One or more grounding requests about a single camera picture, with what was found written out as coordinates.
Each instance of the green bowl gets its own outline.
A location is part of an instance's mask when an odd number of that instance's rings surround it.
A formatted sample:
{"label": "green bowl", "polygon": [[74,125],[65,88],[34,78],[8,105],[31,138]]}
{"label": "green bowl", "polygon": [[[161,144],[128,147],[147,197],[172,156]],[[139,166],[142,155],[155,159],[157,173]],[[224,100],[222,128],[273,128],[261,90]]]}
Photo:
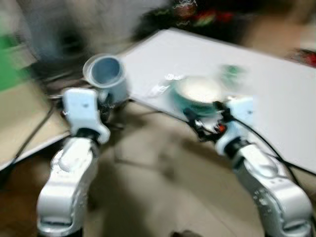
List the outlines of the green bowl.
{"label": "green bowl", "polygon": [[184,111],[186,108],[189,108],[201,117],[210,117],[216,114],[216,110],[213,105],[204,105],[186,99],[185,97],[179,95],[176,92],[174,85],[171,86],[170,97],[171,100],[181,111]]}

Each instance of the bowl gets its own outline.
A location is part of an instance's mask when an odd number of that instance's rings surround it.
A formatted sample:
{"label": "bowl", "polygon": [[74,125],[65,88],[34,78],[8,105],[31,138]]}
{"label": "bowl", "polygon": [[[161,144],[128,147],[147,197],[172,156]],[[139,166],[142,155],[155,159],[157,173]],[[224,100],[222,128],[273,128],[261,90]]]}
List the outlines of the bowl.
{"label": "bowl", "polygon": [[199,116],[215,115],[213,102],[222,99],[220,85],[212,78],[201,76],[175,81],[171,95],[179,109],[190,108]]}

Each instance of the red object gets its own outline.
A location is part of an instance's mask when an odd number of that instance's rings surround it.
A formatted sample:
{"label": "red object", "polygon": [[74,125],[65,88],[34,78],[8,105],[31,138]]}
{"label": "red object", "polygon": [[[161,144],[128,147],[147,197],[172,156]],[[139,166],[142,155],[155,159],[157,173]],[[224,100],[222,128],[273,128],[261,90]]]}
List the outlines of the red object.
{"label": "red object", "polygon": [[219,13],[216,18],[221,22],[229,22],[233,18],[233,14],[229,12]]}
{"label": "red object", "polygon": [[316,67],[316,54],[311,54],[307,57],[307,62],[312,66]]}
{"label": "red object", "polygon": [[220,21],[220,22],[229,22],[233,18],[233,14],[230,12],[216,12],[215,10],[208,10],[208,11],[203,11],[199,15],[195,16],[196,20],[200,20],[202,18],[206,18],[209,16],[214,16],[215,19]]}
{"label": "red object", "polygon": [[223,125],[219,125],[219,131],[224,132],[226,130],[226,127]]}

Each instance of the green object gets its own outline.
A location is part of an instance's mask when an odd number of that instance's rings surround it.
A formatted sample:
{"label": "green object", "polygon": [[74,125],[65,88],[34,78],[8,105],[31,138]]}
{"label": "green object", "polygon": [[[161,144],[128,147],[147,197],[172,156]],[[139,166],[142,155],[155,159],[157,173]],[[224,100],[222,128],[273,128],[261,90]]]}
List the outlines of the green object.
{"label": "green object", "polygon": [[213,22],[215,19],[215,16],[214,15],[210,15],[210,16],[207,16],[207,17],[204,17],[202,19],[199,19],[195,24],[194,26],[195,27],[204,27],[208,24],[210,24],[211,22]]}
{"label": "green object", "polygon": [[7,37],[0,37],[0,92],[21,84],[21,72],[11,63],[9,50],[11,43]]}
{"label": "green object", "polygon": [[241,77],[244,72],[245,70],[239,66],[224,65],[221,80],[226,87],[236,89],[243,82]]}
{"label": "green object", "polygon": [[17,43],[12,37],[9,35],[0,36],[0,41],[3,41],[7,47],[15,47]]}

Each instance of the small green object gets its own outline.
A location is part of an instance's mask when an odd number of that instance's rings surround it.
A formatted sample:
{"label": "small green object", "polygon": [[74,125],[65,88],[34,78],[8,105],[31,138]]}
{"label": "small green object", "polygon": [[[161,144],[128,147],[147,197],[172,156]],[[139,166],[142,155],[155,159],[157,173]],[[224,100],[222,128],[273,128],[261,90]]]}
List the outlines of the small green object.
{"label": "small green object", "polygon": [[225,65],[223,67],[223,73],[221,80],[228,88],[236,88],[242,84],[241,75],[245,70],[235,65]]}
{"label": "small green object", "polygon": [[0,37],[0,92],[15,87],[23,82],[21,71],[14,68],[8,49],[13,40],[8,36]]}

